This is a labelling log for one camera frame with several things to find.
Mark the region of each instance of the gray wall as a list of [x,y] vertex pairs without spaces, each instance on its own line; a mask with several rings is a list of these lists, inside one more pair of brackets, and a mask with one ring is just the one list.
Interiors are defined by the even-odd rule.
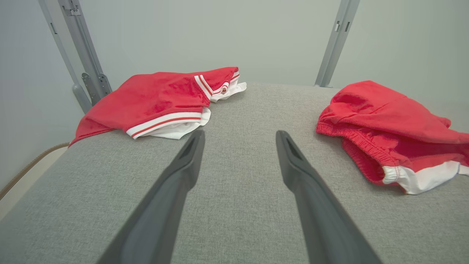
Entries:
[[373,80],[468,110],[468,12],[468,0],[361,0],[331,85]]
[[238,66],[241,81],[314,85],[340,0],[80,0],[111,86]]
[[0,1],[0,188],[83,116],[37,0]]

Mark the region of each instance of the white trim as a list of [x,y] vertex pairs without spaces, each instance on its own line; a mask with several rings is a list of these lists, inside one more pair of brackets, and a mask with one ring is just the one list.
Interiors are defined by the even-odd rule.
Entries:
[[179,124],[168,125],[152,132],[147,133],[145,136],[153,136],[153,137],[160,137],[172,140],[179,140],[185,134],[188,134],[194,131],[196,128],[200,126],[204,126],[208,123],[210,119],[211,111],[210,109],[204,107],[202,110],[202,117],[200,122],[185,122]]
[[458,174],[469,176],[469,167],[464,165],[459,165]]
[[235,93],[240,93],[246,90],[246,88],[247,88],[246,83],[239,84],[238,81],[236,80],[235,82],[233,82],[232,84],[230,84],[230,86],[226,88],[226,91],[224,93],[221,92],[221,93],[214,94],[212,98],[210,99],[210,101],[217,102],[218,100],[226,100],[231,95]]
[[208,87],[208,89],[210,90],[210,92],[213,94],[212,88],[210,87],[210,85],[208,85],[207,81],[205,81],[205,78],[204,78],[204,76],[203,76],[202,74],[200,75],[200,79],[204,82],[204,84]]
[[212,96],[210,95],[210,92],[202,84],[202,81],[200,80],[200,77],[198,75],[195,75],[194,78],[196,79],[196,82],[199,85],[200,89],[202,89],[202,91],[205,93],[207,98],[210,100],[212,98]]
[[230,80],[230,84],[232,84],[233,82],[237,82],[237,81],[239,80],[239,76],[240,76],[240,75],[239,75],[239,72],[238,72],[238,71],[235,72],[235,73],[233,73],[233,77],[232,77],[233,79]]
[[420,194],[452,179],[456,174],[469,176],[469,168],[456,161],[447,161],[440,165],[414,172],[403,166],[383,166],[385,173],[384,184],[399,183],[407,194]]
[[[125,133],[127,133],[127,135],[131,136],[141,130],[144,130],[146,128],[149,128],[151,126],[154,126],[158,123],[161,123],[161,122],[164,122],[164,121],[167,121],[167,120],[171,120],[171,119],[175,119],[175,118],[183,118],[183,117],[188,117],[188,118],[194,118],[194,117],[197,117],[197,118],[201,118],[202,114],[199,113],[199,112],[177,112],[177,113],[171,113],[171,114],[167,114],[167,115],[164,115],[164,116],[160,116],[160,117],[157,117],[155,119],[152,119],[150,121],[147,121],[145,123],[141,123],[141,124],[138,124],[134,127],[131,127],[129,129],[127,129],[127,131],[125,131]],[[170,124],[176,124],[176,123],[187,123],[187,122],[200,122],[200,120],[197,120],[197,119],[181,119],[181,120],[175,120],[175,121],[170,121],[170,122],[167,122],[167,123],[163,123],[161,125],[157,125],[155,127],[152,127],[148,130],[145,130],[137,135],[135,135],[134,137],[132,137],[133,139],[137,139],[138,137],[144,135],[144,134],[147,134],[151,131],[154,131],[158,128],[161,128],[161,127],[164,127],[164,126],[167,126],[167,125],[170,125]]]
[[218,92],[220,91],[220,89],[221,89],[223,86],[226,86],[226,87],[228,88],[229,85],[230,85],[230,83],[224,82],[224,83],[220,86],[220,88],[218,88],[217,90],[213,91],[213,93],[214,93],[214,94],[215,94],[215,93],[218,93]]

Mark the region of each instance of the folded clothing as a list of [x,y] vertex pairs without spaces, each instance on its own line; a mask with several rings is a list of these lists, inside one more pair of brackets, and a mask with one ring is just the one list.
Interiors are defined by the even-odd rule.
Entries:
[[246,90],[237,67],[195,73],[135,75],[101,99],[80,121],[75,142],[114,129],[133,139],[180,139],[210,119],[210,102]]
[[469,176],[469,134],[450,125],[417,101],[364,81],[332,98],[316,132],[342,137],[342,147],[372,183],[419,194],[458,173]]

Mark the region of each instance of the gray metal post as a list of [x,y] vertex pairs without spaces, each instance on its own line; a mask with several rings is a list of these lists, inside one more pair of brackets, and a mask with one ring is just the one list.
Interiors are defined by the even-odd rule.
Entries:
[[345,40],[350,32],[359,3],[360,0],[342,0],[340,2],[339,11],[337,11],[332,33],[329,37],[329,43],[327,44],[321,68],[319,68],[318,77],[316,78],[316,86],[331,87],[332,74],[344,48]]
[[51,14],[49,13],[49,10],[47,9],[47,6],[45,4],[45,0],[38,0],[39,5],[41,6],[42,12],[44,13],[45,20],[47,21],[47,24],[49,25],[49,29],[51,30],[52,36],[54,37],[55,43],[57,44],[57,47],[59,48],[60,54],[62,55],[63,61],[65,62],[65,66],[67,67],[70,76],[72,77],[73,80],[73,86],[72,86],[72,91],[80,104],[80,107],[83,110],[83,113],[87,113],[91,109],[91,102],[86,96],[85,91],[83,90],[82,86],[78,82],[78,78],[75,75],[75,72],[73,71],[72,64],[70,63],[70,60],[67,57],[67,53],[65,52],[65,49],[63,47],[62,41],[59,38],[59,35],[57,34]]
[[59,4],[85,70],[81,76],[82,80],[90,95],[92,105],[95,105],[101,98],[111,93],[111,87],[99,64],[80,2],[59,0]]

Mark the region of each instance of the gray cushion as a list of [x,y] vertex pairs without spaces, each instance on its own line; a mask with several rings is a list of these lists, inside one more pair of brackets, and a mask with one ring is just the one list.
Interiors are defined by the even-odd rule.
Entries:
[[[369,183],[340,146],[315,134],[338,90],[248,84],[212,103],[199,179],[172,263],[307,263],[296,203],[282,182],[275,132],[290,133],[384,263],[466,263],[469,178],[404,195]],[[458,107],[426,105],[458,128]],[[0,222],[0,263],[95,262],[187,140],[113,131],[74,144]]]

